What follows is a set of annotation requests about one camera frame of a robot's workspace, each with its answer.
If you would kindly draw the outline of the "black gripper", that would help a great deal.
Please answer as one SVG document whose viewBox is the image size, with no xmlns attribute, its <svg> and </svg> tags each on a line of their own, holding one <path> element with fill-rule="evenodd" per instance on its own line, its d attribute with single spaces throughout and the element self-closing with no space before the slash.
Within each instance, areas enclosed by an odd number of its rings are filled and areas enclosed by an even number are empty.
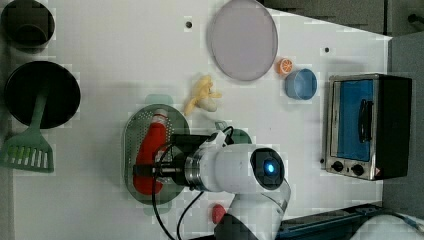
<svg viewBox="0 0 424 240">
<path fill-rule="evenodd" d="M 176 149 L 177 155 L 163 163 L 163 171 L 159 165 L 136 164 L 132 173 L 143 177 L 171 177 L 177 185 L 193 186 L 195 153 L 207 139 L 206 135 L 173 134 L 171 149 Z"/>
</svg>

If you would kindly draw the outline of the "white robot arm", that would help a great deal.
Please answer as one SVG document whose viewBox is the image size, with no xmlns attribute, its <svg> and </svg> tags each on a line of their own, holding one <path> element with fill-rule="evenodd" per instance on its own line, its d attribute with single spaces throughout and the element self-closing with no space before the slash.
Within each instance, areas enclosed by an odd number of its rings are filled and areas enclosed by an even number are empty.
<svg viewBox="0 0 424 240">
<path fill-rule="evenodd" d="M 290 199 L 277 151 L 233 143 L 221 131 L 210 136 L 174 134 L 135 163 L 132 175 L 148 181 L 145 193 L 155 192 L 156 179 L 170 178 L 192 190 L 232 194 L 214 228 L 215 240 L 275 240 Z"/>
</svg>

